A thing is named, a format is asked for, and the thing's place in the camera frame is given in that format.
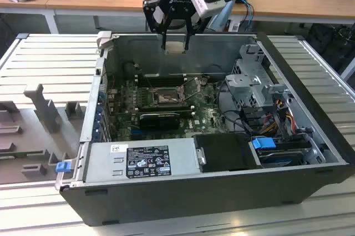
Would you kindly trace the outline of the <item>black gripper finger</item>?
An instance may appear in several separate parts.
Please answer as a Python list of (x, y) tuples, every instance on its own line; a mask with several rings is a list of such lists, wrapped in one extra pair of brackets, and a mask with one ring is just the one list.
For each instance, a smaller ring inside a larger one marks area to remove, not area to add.
[(173, 0), (144, 0), (143, 12), (150, 30), (162, 35), (161, 49), (166, 48), (166, 35), (175, 14)]
[(187, 51), (189, 49), (190, 37), (193, 35), (194, 32), (191, 19), (192, 15), (193, 13), (188, 8), (184, 8), (184, 20), (186, 25), (184, 51)]

